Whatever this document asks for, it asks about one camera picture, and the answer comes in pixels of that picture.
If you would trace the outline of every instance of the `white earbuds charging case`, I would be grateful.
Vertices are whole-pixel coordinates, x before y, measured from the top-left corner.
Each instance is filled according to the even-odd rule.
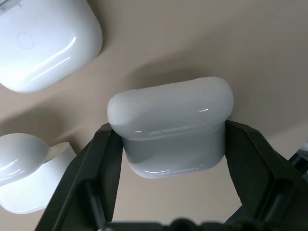
[[[75,157],[76,154],[68,142],[50,147],[47,161],[34,173],[0,187],[0,206],[16,214],[45,209]]]
[[[86,0],[0,1],[0,83],[43,90],[90,63],[102,30]]]
[[[161,178],[215,166],[225,154],[225,121],[233,109],[228,83],[218,77],[129,90],[108,104],[131,168]]]

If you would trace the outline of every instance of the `beige tabletop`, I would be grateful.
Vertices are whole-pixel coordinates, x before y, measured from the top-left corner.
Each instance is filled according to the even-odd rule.
[[[308,139],[307,0],[89,0],[105,44],[91,64],[39,93],[0,87],[0,135],[31,133],[76,152],[107,123],[118,92],[197,77],[229,82],[231,119],[289,158]],[[241,205],[226,160],[213,169],[144,179],[123,159],[114,220],[224,222]],[[32,231],[42,212],[0,209],[0,229]]]

